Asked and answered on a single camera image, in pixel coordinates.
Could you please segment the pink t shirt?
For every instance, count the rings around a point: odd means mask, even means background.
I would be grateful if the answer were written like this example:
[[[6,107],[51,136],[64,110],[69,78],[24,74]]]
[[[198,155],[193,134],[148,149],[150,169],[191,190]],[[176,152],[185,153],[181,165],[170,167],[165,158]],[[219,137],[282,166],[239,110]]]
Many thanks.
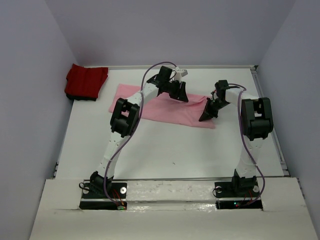
[[[187,94],[188,102],[171,99],[168,93],[150,100],[143,106],[142,118],[195,128],[214,129],[212,120],[199,121],[207,103],[204,95]]]

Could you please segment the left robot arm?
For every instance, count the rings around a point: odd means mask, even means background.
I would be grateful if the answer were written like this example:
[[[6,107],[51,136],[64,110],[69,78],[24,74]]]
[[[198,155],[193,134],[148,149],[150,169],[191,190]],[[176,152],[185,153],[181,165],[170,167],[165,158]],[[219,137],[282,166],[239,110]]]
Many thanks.
[[[174,69],[161,66],[159,72],[146,80],[144,73],[140,89],[128,98],[118,98],[110,119],[110,138],[96,171],[89,183],[97,196],[110,197],[115,167],[124,146],[134,135],[142,118],[144,106],[152,99],[167,93],[171,99],[187,103],[186,83],[182,78],[188,75],[186,69],[175,66]]]

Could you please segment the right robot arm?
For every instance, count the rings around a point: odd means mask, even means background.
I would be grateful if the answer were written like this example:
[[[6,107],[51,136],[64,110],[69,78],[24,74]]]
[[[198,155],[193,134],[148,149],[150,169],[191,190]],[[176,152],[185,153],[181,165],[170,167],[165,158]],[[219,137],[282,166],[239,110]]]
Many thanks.
[[[263,141],[274,129],[271,101],[267,97],[253,96],[247,89],[227,80],[215,83],[212,97],[207,98],[200,122],[218,117],[219,110],[229,104],[237,108],[237,118],[242,141],[242,150],[231,181],[217,182],[212,191],[220,198],[241,198],[250,196],[258,200],[266,184],[258,186],[257,174],[262,171],[258,166]]]

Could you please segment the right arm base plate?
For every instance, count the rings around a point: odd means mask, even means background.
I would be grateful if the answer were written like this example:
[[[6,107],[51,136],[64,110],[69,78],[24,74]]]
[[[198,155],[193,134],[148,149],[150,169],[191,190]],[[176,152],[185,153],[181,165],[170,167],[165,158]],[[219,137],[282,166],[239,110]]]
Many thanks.
[[[212,195],[215,197],[215,207],[218,210],[263,209],[260,189],[256,182],[254,186],[234,190],[230,181],[214,183]]]

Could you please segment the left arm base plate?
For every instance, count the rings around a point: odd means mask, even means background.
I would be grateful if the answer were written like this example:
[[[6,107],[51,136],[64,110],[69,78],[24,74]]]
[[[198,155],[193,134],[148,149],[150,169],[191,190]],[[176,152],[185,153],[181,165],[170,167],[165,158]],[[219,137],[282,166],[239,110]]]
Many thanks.
[[[113,182],[108,192],[109,199],[104,191],[95,189],[88,181],[80,182],[81,198],[79,208],[81,210],[108,210],[125,211],[127,209],[127,190],[126,182]]]

